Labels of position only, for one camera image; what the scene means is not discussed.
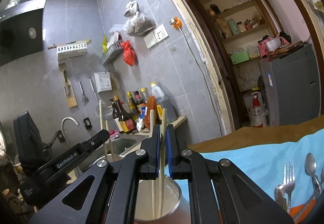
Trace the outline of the green box on shelf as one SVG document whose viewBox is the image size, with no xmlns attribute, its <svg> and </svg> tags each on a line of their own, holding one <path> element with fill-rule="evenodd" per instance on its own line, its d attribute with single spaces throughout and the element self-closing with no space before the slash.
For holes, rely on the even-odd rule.
<svg viewBox="0 0 324 224">
<path fill-rule="evenodd" d="M 233 65 L 237 65 L 250 60 L 246 50 L 244 50 L 243 52 L 232 54 L 230 58 Z"/>
</svg>

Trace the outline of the chrome faucet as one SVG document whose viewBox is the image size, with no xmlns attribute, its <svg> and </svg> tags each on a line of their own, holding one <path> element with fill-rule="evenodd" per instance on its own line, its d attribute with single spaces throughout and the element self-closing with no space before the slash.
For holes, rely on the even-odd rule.
<svg viewBox="0 0 324 224">
<path fill-rule="evenodd" d="M 68 147 L 71 148 L 72 145 L 71 145 L 70 137 L 69 137 L 71 129 L 70 129 L 69 125 L 68 126 L 66 125 L 67 123 L 73 123 L 76 127 L 78 127 L 80 125 L 80 123 L 77 121 L 77 119 L 73 118 L 72 116 L 64 117 L 61 121 L 60 127 L 61 127 L 63 137 L 64 137 Z"/>
</svg>

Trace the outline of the grey plastic bag hanging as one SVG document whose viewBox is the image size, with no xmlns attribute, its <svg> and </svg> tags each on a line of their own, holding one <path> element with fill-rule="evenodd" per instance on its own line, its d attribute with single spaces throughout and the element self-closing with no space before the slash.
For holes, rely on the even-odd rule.
<svg viewBox="0 0 324 224">
<path fill-rule="evenodd" d="M 135 0 L 130 0 L 126 5 L 124 17 L 127 18 L 127 22 L 123 25 L 123 31 L 129 36 L 140 37 L 155 28 L 154 22 L 139 11 Z"/>
</svg>

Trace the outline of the white utensil holder cup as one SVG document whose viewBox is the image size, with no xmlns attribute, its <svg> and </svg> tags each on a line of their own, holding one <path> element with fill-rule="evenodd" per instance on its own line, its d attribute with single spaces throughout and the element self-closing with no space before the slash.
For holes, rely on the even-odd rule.
<svg viewBox="0 0 324 224">
<path fill-rule="evenodd" d="M 181 187 L 169 176 L 164 176 L 164 187 L 159 180 L 140 180 L 135 223 L 190 223 L 190 206 Z"/>
</svg>

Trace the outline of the red plastic bag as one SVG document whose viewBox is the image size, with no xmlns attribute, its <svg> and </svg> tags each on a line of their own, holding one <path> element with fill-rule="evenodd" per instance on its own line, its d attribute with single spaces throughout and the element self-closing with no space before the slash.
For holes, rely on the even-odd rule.
<svg viewBox="0 0 324 224">
<path fill-rule="evenodd" d="M 132 48 L 130 41 L 126 40 L 121 43 L 123 49 L 123 60 L 129 66 L 134 66 L 136 63 L 136 54 Z"/>
</svg>

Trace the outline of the silver spoon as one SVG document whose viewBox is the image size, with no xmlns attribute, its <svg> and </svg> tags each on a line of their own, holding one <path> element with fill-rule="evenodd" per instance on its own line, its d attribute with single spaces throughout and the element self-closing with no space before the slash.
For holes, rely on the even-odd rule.
<svg viewBox="0 0 324 224">
<path fill-rule="evenodd" d="M 305 158 L 305 171 L 312 178 L 315 197 L 318 198 L 322 193 L 322 187 L 316 175 L 316 160 L 312 153 L 308 153 Z"/>
</svg>

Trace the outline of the metal bowl on fridge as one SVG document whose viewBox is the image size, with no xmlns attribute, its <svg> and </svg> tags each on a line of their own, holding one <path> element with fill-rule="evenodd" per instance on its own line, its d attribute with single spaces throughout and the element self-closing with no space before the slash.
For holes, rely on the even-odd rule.
<svg viewBox="0 0 324 224">
<path fill-rule="evenodd" d="M 265 42 L 265 46 L 268 52 L 274 52 L 282 45 L 281 37 L 274 37 Z"/>
</svg>

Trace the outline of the brown tablecloth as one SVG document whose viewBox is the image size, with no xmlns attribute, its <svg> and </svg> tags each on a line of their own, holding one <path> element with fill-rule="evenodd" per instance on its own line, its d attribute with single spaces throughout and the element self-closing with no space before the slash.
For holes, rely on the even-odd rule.
<svg viewBox="0 0 324 224">
<path fill-rule="evenodd" d="M 298 142 L 304 136 L 311 135 L 321 129 L 323 129 L 322 115 L 298 125 L 271 126 L 263 128 L 242 127 L 229 135 L 193 144 L 188 148 L 199 153 L 212 153 L 262 144 Z"/>
</svg>

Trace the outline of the brown sauce pouch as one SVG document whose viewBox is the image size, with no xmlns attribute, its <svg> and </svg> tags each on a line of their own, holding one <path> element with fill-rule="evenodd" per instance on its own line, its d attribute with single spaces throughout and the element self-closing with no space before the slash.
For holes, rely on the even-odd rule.
<svg viewBox="0 0 324 224">
<path fill-rule="evenodd" d="M 151 128 L 157 122 L 157 102 L 156 98 L 152 95 L 148 98 L 146 103 L 146 114 L 144 117 L 145 127 L 151 131 Z"/>
</svg>

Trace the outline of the wooden knife holder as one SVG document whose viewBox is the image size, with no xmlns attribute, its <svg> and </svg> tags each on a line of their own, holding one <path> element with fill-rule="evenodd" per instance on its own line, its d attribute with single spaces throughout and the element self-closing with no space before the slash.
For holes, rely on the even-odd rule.
<svg viewBox="0 0 324 224">
<path fill-rule="evenodd" d="M 62 63 L 59 64 L 59 71 L 62 74 L 62 78 L 63 78 L 63 88 L 64 88 L 64 92 L 65 92 L 65 97 L 66 97 L 66 101 L 68 104 L 68 107 L 74 108 L 77 107 L 77 100 L 75 97 L 75 93 L 72 87 L 72 83 L 68 78 L 68 74 L 66 71 L 66 63 Z"/>
</svg>

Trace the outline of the black range hood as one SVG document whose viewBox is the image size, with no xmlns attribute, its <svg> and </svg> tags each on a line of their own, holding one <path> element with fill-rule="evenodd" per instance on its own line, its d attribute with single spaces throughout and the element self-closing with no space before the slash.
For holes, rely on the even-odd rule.
<svg viewBox="0 0 324 224">
<path fill-rule="evenodd" d="M 1 12 L 1 65 L 43 50 L 45 3 L 30 0 Z"/>
</svg>

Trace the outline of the silver butter knife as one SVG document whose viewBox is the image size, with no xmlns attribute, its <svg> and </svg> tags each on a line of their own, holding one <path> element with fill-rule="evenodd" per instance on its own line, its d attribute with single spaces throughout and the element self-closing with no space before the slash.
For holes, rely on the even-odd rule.
<svg viewBox="0 0 324 224">
<path fill-rule="evenodd" d="M 284 184 L 279 184 L 275 187 L 274 191 L 275 202 L 283 208 L 283 210 L 287 210 L 287 202 L 285 199 L 285 186 Z"/>
</svg>

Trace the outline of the wall socket panel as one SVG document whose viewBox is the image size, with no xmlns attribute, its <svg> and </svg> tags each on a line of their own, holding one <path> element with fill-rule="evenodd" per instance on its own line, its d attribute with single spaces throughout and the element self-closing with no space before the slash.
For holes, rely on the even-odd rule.
<svg viewBox="0 0 324 224">
<path fill-rule="evenodd" d="M 164 24 L 161 24 L 155 30 L 151 31 L 146 36 L 144 36 L 144 42 L 147 48 L 151 49 L 153 46 L 165 40 L 167 37 L 169 37 L 169 34 Z"/>
</svg>

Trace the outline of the silver fork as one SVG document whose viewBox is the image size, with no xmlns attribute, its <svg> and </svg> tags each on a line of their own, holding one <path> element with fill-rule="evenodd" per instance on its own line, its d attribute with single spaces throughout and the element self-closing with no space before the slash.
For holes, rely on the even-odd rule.
<svg viewBox="0 0 324 224">
<path fill-rule="evenodd" d="M 287 213 L 291 213 L 292 192 L 295 188 L 295 172 L 294 161 L 289 160 L 284 162 L 283 167 L 283 185 L 285 187 L 285 193 L 288 196 L 287 200 Z"/>
</svg>

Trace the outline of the red white bottle on floor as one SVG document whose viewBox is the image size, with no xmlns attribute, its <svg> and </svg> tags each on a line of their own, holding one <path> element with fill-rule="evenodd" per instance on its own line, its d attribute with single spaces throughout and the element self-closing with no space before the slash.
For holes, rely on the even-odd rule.
<svg viewBox="0 0 324 224">
<path fill-rule="evenodd" d="M 267 119 L 264 111 L 264 106 L 261 100 L 260 92 L 252 92 L 252 107 L 250 110 L 250 123 L 252 127 L 263 128 L 267 127 Z"/>
</svg>

